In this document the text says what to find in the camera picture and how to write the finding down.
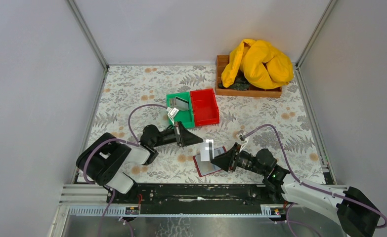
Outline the green plastic bin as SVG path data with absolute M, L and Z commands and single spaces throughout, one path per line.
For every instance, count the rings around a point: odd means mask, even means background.
M 193 104 L 192 104 L 190 92 L 188 91 L 188 92 L 167 94 L 166 100 L 167 100 L 168 107 L 175 108 L 173 103 L 174 97 L 180 97 L 182 99 L 188 100 L 189 111 L 179 111 L 173 120 L 182 122 L 185 128 L 194 128 L 195 127 L 194 111 L 193 111 Z

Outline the red leather card holder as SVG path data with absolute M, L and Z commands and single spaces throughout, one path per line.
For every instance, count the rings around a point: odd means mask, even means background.
M 218 156 L 226 152 L 225 146 L 214 149 L 214 155 Z M 221 171 L 222 169 L 218 166 L 212 164 L 210 161 L 202 161 L 201 153 L 193 156 L 196 169 L 198 171 L 199 177 L 207 176 L 216 172 Z

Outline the red plastic bin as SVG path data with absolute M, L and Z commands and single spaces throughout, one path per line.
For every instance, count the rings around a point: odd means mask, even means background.
M 195 126 L 220 123 L 219 108 L 212 88 L 190 91 Z

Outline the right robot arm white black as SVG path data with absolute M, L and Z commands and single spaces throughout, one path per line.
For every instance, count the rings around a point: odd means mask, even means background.
M 357 188 L 334 189 L 324 185 L 298 181 L 291 171 L 277 164 L 268 149 L 256 155 L 234 146 L 227 152 L 211 159 L 211 163 L 226 172 L 242 168 L 263 176 L 263 184 L 271 196 L 289 203 L 296 203 L 341 226 L 350 237 L 371 237 L 377 229 L 380 212 Z

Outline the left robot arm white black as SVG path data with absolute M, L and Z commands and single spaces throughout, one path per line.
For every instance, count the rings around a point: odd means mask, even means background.
M 188 131 L 181 122 L 163 131 L 153 124 L 144 127 L 140 144 L 118 139 L 106 132 L 78 156 L 76 167 L 88 183 L 127 194 L 136 182 L 122 172 L 126 161 L 150 165 L 158 156 L 156 147 L 176 143 L 183 148 L 202 142 L 203 138 Z

